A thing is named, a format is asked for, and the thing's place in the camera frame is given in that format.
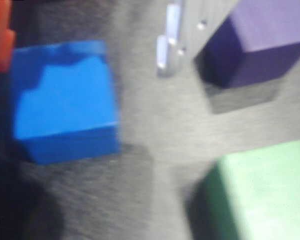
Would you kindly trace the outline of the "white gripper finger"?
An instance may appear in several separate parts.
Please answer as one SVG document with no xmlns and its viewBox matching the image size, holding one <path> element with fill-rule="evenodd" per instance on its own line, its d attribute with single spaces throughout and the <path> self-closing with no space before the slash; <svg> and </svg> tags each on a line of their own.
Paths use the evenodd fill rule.
<svg viewBox="0 0 300 240">
<path fill-rule="evenodd" d="M 156 40 L 158 77 L 189 64 L 225 21 L 237 0 L 174 0 L 166 7 L 164 32 Z"/>
</svg>

